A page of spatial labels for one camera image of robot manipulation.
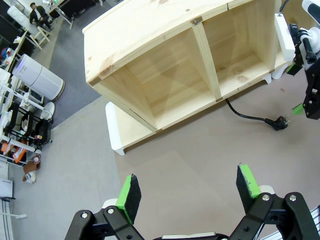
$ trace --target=orange object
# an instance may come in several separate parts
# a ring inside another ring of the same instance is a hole
[[[1,152],[6,156],[14,147],[14,145],[4,142],[1,146]]]
[[[26,149],[22,147],[18,147],[13,154],[14,162],[16,164],[20,162],[26,152],[27,152]]]

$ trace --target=white chair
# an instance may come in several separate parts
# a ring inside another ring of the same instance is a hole
[[[48,38],[49,35],[51,35],[50,32],[47,30],[44,30],[42,27],[38,26],[37,27],[39,32],[36,35],[30,35],[29,37],[31,38],[33,45],[36,46],[37,48],[40,48],[42,50],[41,44],[47,40],[50,42],[50,39]]]

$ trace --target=screw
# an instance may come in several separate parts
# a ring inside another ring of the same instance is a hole
[[[86,213],[85,211],[81,214],[81,217],[83,218],[83,219],[85,219],[86,217],[88,217],[88,213]]]
[[[296,197],[295,195],[291,195],[291,196],[290,196],[290,200],[291,200],[292,202],[294,202],[295,200],[297,200],[297,197]]]
[[[262,200],[263,201],[269,201],[269,199],[270,199],[270,197],[269,197],[269,195],[263,195],[263,197],[262,197]]]

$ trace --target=wooden top panel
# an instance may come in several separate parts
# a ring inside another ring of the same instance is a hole
[[[92,86],[165,40],[252,0],[125,0],[83,29],[86,82]]]

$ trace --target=person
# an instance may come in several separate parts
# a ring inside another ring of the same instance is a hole
[[[50,23],[48,22],[49,16],[46,14],[46,10],[42,6],[36,6],[34,2],[30,4],[32,12],[30,13],[30,23],[37,27],[42,27],[45,24],[50,30],[52,30]]]

